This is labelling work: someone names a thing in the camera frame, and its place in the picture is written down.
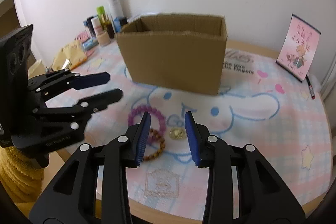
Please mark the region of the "yellow snack packet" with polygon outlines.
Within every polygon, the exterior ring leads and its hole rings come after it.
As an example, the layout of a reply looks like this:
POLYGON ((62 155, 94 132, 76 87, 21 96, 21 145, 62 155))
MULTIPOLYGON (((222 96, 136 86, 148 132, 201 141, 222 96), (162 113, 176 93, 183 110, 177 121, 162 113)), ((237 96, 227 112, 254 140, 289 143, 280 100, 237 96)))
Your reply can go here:
POLYGON ((87 55, 82 48, 81 42, 79 40, 74 40, 62 47, 54 57, 52 69, 54 71, 59 71, 61 69, 72 70, 86 61, 87 55))

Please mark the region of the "blue cosmetic pack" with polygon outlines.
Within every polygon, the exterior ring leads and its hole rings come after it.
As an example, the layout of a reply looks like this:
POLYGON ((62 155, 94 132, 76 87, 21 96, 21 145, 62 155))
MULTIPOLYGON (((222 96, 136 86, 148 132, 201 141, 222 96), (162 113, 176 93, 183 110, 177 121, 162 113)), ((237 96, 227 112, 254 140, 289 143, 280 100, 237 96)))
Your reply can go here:
POLYGON ((98 45, 97 39, 88 39, 85 42, 82 42, 82 48, 84 51, 89 51, 92 48, 96 47, 98 45))

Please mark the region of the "cream ceramic mug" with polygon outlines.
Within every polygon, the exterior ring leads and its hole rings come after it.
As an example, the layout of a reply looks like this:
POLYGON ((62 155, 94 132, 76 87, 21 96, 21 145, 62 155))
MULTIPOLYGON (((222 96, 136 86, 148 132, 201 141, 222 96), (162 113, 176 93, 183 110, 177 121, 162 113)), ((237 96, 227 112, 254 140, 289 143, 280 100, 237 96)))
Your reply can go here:
POLYGON ((38 59, 28 69, 28 79, 43 75, 46 73, 46 66, 41 59, 38 59))

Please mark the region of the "beige round jar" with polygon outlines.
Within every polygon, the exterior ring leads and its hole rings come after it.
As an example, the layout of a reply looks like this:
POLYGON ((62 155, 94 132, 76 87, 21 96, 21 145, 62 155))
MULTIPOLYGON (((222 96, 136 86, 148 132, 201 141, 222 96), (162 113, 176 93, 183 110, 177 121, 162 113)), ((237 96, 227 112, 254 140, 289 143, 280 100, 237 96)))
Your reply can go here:
POLYGON ((110 43, 110 37, 106 31, 101 32, 96 38, 101 47, 107 46, 110 43))

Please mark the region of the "amber oil bottle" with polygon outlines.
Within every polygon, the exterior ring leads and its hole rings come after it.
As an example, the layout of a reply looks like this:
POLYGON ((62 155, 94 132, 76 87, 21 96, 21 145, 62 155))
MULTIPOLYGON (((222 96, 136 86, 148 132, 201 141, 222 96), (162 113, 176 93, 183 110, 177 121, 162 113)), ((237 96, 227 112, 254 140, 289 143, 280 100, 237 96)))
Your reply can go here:
POLYGON ((110 21, 106 13, 101 14, 101 21, 102 21, 103 28, 108 33, 109 37, 111 39, 114 39, 115 34, 114 34, 112 22, 110 21))

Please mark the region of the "white pink tube bottle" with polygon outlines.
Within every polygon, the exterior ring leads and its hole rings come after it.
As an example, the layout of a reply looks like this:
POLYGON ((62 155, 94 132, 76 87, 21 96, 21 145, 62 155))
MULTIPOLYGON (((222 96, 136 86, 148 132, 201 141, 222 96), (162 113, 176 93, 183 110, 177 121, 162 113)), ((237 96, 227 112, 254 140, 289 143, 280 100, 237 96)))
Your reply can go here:
POLYGON ((91 19, 91 23, 94 29, 94 32, 96 34, 96 36, 99 36, 100 34, 103 33, 104 29, 101 25, 100 19, 98 16, 95 16, 91 19))

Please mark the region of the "green cap bottle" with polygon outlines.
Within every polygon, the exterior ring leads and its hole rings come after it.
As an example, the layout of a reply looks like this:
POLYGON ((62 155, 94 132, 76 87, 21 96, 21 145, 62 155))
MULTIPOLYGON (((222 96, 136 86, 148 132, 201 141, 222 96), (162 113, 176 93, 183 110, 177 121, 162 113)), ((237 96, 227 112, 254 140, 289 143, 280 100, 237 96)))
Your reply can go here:
POLYGON ((98 17, 101 19, 101 20, 105 20, 105 9, 104 9, 104 6, 99 6, 96 8, 96 11, 97 11, 97 14, 98 14, 98 17))

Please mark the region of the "small dark dropper bottle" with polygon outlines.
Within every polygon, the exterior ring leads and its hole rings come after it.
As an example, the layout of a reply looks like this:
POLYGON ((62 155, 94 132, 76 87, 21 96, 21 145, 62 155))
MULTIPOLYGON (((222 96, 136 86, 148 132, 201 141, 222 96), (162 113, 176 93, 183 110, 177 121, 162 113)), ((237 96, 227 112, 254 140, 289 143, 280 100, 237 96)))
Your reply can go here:
POLYGON ((120 19, 119 19, 119 22, 120 22, 120 26, 121 26, 121 28, 123 28, 125 25, 128 24, 128 22, 127 22, 127 18, 126 18, 126 17, 120 18, 120 19))

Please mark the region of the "white storage box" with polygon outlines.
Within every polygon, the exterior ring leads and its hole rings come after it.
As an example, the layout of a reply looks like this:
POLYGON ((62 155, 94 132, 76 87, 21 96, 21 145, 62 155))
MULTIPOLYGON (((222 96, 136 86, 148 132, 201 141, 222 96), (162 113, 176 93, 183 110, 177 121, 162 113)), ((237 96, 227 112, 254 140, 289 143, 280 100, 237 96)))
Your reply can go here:
POLYGON ((131 18, 128 18, 128 19, 127 19, 127 22, 128 22, 128 23, 131 23, 131 22, 133 22, 133 21, 135 21, 135 20, 137 20, 137 19, 139 19, 139 18, 141 18, 141 17, 144 17, 144 16, 152 16, 152 15, 158 15, 158 14, 159 14, 159 12, 143 12, 143 13, 141 13, 141 14, 138 14, 138 15, 132 16, 131 18))

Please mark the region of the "pastel plaid cartoon desk mat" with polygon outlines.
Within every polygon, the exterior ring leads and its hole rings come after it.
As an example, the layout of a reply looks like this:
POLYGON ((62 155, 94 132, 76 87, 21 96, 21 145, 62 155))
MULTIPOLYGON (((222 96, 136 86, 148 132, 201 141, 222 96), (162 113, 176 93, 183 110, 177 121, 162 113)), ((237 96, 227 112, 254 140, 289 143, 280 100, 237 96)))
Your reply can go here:
POLYGON ((331 133, 319 94, 311 99, 307 82, 299 82, 274 59, 227 50, 216 96, 188 93, 131 80, 116 43, 97 49, 77 72, 108 72, 110 81, 95 88, 69 90, 48 101, 71 106, 80 98, 119 88, 120 102, 93 115, 85 131, 92 146, 109 143, 127 129, 128 116, 141 106, 159 110, 153 128, 165 129, 165 149, 157 159, 128 169, 131 212, 156 223, 200 221, 208 170, 192 161, 185 136, 185 113, 227 144, 254 145, 285 181, 305 211, 314 209, 328 190, 332 173, 331 133))

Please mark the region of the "tall white spray bottle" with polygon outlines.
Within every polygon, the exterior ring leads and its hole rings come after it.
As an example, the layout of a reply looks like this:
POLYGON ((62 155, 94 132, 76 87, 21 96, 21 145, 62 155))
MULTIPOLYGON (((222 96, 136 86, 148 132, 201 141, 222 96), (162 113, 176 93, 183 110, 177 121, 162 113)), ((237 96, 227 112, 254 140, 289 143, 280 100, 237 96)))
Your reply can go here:
POLYGON ((120 0, 107 0, 112 19, 124 17, 120 0))

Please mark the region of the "brown cardboard box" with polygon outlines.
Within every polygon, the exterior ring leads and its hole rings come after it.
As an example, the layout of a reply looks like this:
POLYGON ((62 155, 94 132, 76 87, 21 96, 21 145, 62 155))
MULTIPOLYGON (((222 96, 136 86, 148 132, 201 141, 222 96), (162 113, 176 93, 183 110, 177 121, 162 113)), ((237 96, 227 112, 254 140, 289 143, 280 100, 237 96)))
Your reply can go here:
POLYGON ((227 44, 223 16, 140 16, 116 36, 134 82, 217 95, 227 44))

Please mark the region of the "red black pen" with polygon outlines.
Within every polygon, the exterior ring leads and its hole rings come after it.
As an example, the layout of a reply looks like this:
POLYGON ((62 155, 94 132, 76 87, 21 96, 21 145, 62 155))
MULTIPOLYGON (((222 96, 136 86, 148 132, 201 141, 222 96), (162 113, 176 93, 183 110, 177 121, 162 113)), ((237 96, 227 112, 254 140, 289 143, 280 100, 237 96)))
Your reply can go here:
POLYGON ((309 76, 306 75, 305 79, 306 79, 306 82, 307 82, 307 84, 308 84, 308 88, 309 88, 309 92, 310 92, 311 99, 314 100, 314 99, 315 99, 315 93, 314 93, 314 90, 313 90, 313 86, 312 86, 312 84, 311 84, 311 81, 310 81, 310 79, 309 79, 309 76))

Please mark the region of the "pink illustrated desk calendar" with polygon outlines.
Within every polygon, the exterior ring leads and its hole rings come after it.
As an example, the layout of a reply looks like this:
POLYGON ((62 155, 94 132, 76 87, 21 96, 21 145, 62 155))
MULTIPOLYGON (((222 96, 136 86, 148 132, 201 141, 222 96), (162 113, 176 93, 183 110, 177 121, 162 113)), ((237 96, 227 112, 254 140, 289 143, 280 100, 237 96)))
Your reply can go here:
POLYGON ((276 63, 303 82, 313 62, 320 36, 319 30, 292 14, 276 63))

